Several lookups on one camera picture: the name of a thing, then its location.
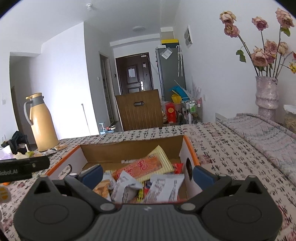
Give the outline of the white snack packet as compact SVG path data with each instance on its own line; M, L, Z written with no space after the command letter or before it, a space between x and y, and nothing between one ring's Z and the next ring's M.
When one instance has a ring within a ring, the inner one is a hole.
M152 184L143 203L176 202L184 179L184 174L151 175Z

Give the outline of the oat crisp snack packet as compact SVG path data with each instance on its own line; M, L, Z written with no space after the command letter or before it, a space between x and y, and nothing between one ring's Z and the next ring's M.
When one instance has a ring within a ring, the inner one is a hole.
M95 188L93 189L93 192L107 199L108 201L111 201L109 186L110 186L110 181L103 180L95 186Z

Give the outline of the calligraphy print tablecloth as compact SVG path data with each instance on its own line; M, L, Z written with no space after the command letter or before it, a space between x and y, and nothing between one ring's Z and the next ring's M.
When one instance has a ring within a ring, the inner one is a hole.
M219 123L169 126L61 140L67 148L49 157L54 166L79 144L105 144L186 135L202 167L242 180L254 174L280 208L282 230L277 240L295 240L295 185L251 144Z

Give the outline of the white packet in box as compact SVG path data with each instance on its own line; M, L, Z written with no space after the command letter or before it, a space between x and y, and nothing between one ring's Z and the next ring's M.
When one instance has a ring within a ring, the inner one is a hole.
M122 171L111 194L111 200L116 203L128 203L136 197L143 185L130 174Z

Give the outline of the pale yellow snack packet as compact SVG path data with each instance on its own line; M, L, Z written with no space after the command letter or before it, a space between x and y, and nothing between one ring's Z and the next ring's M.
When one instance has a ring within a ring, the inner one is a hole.
M148 173L140 178L137 178L139 182L150 180L151 175L153 174L166 174L166 173L174 172L172 163L170 162L170 160L166 156L165 151L161 148L160 145L158 145L153 151L151 151L149 153L149 156L150 155L155 155L160 160L162 167L156 171Z

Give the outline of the red orange cardboard box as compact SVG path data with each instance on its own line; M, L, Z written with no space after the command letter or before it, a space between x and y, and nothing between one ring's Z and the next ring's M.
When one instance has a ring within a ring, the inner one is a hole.
M69 151L46 173L51 179L58 179L65 168L80 173L95 164L100 164L104 171L124 167L124 161L137 160L148 155L160 146L171 163L182 163L185 180L180 188L179 197L190 199L202 192L193 180L193 169L199 160L187 136L157 138L153 140L123 141L109 144L78 145Z

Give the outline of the yellow thermos jug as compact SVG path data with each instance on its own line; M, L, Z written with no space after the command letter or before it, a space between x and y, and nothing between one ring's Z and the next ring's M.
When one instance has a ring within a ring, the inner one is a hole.
M23 111L39 152L47 151L59 144L53 120L41 92L26 97Z

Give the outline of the orange long snack packet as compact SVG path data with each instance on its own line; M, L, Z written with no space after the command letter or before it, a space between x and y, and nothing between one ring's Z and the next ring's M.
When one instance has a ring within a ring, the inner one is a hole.
M112 177L117 180L125 171L135 179L141 178L149 173L159 170L163 165L157 155L149 155L113 172Z

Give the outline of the metal trolley with bottles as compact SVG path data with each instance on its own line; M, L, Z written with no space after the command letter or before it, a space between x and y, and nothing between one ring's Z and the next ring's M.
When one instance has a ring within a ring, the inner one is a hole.
M183 100L181 105L184 125L203 122L203 106L201 98L197 100Z

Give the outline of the red gift box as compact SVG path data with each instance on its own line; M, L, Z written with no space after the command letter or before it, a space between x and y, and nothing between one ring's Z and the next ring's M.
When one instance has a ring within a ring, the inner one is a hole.
M166 117L168 123L176 123L177 122L177 116L176 116L176 110L175 105L172 102L167 102L165 104L166 107Z

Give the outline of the pink textured vase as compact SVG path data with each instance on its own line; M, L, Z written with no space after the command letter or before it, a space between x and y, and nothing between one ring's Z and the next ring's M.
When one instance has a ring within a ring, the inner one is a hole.
M278 80L273 77L256 77L256 100L258 115L275 121L276 110L279 106Z

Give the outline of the dark brown entrance door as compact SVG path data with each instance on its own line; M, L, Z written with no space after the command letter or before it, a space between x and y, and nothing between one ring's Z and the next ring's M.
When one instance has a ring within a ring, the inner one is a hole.
M115 59L121 94L153 90L149 53Z

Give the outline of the grey refrigerator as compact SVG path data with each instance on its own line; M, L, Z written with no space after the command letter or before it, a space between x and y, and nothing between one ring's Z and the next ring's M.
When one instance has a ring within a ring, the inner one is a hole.
M180 85L186 89L185 73L181 73L181 64L178 64L178 51L177 44L156 47L161 96L164 101L171 101L173 87Z

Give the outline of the dried pink rose bouquet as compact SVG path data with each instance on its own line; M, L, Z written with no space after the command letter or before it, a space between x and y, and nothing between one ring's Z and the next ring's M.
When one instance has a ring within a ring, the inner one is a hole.
M260 32L262 40L262 47L255 47L253 51L250 51L240 35L240 30L235 25L236 15L231 11L224 11L219 15L219 19L224 25L224 34L231 38L238 38L242 43L241 49L236 51L239 61L245 63L246 56L249 56L258 77L266 76L277 79L282 68L287 68L295 74L295 51L291 51L288 44L281 40L282 34L290 36L290 30L295 26L293 18L288 11L280 8L276 10L275 14L280 25L277 42L263 38L263 31L269 27L265 19L260 16L252 18L251 22Z

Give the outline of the yellow box on refrigerator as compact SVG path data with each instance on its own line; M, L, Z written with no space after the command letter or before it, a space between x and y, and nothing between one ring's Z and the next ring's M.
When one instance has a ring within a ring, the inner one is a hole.
M162 45L166 45L166 44L179 44L178 39L163 39L161 40L161 44Z

